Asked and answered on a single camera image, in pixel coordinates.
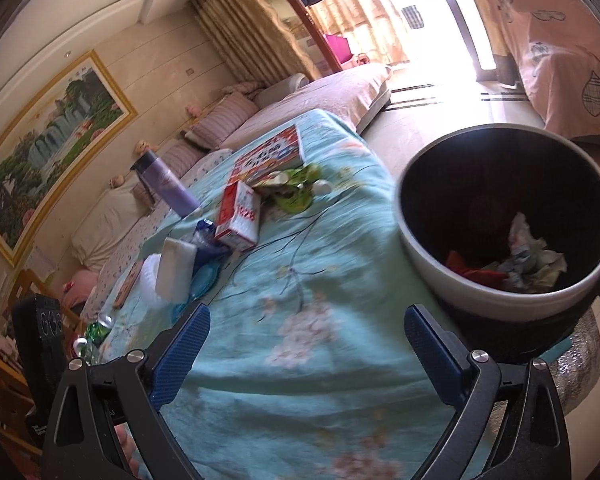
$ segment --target red and white box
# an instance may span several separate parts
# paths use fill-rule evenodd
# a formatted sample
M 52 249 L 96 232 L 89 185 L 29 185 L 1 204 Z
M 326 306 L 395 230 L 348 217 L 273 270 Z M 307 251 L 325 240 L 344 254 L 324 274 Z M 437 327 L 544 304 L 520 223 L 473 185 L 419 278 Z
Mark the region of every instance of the red and white box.
M 238 251 L 258 243 L 260 196 L 243 181 L 224 188 L 216 227 L 216 240 Z

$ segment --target blue gripper pad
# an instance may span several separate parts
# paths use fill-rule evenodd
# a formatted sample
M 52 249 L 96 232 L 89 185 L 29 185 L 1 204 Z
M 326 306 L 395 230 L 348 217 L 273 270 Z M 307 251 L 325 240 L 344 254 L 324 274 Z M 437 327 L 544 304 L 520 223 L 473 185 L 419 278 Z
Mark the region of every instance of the blue gripper pad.
M 440 400 L 460 412 L 467 400 L 464 380 L 471 371 L 468 350 L 421 305 L 411 305 L 404 313 L 404 334 Z
M 200 304 L 155 367 L 149 402 L 156 410 L 160 410 L 161 406 L 169 404 L 176 398 L 209 334 L 210 327 L 209 309 L 206 305 Z

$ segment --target landscape painting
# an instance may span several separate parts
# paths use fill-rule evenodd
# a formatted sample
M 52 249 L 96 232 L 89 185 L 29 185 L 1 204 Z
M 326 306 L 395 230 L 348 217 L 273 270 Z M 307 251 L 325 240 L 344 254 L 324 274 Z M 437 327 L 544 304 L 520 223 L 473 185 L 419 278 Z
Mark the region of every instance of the landscape painting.
M 14 118 L 0 137 L 0 252 L 11 265 L 66 187 L 135 115 L 89 52 Z

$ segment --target heart pattern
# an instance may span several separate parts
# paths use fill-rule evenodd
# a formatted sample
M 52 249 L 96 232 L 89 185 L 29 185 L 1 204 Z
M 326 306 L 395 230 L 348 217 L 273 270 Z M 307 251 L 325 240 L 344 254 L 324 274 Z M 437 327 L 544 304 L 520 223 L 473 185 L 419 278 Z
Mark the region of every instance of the heart pattern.
M 557 10 L 536 10 L 536 12 L 532 12 L 532 14 L 542 22 L 548 22 L 550 20 L 563 22 L 567 18 L 563 12 L 558 12 Z
M 540 61 L 543 57 L 547 57 L 550 52 L 549 46 L 545 45 L 542 41 L 536 41 L 531 46 L 531 61 L 536 66 L 534 69 L 534 77 L 538 76 Z
M 511 17 L 511 4 L 513 0 L 498 0 L 498 10 L 504 16 L 504 19 L 507 20 L 507 23 L 513 23 L 513 18 Z
M 600 115 L 600 77 L 591 72 L 591 77 L 582 89 L 582 104 L 592 116 Z

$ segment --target metal screw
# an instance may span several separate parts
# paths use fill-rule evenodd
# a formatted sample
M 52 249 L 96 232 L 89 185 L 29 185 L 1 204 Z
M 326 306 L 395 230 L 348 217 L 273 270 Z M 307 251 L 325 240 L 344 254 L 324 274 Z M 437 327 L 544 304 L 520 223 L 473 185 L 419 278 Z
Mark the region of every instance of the metal screw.
M 126 360 L 130 363 L 139 363 L 144 359 L 144 352 L 142 350 L 132 350 L 126 355 Z
M 539 357 L 534 357 L 531 364 L 536 370 L 546 370 L 546 363 Z
M 484 350 L 474 350 L 471 352 L 471 358 L 479 363 L 485 363 L 489 360 L 489 354 Z
M 82 359 L 71 359 L 69 361 L 69 370 L 77 370 L 78 368 L 82 368 Z

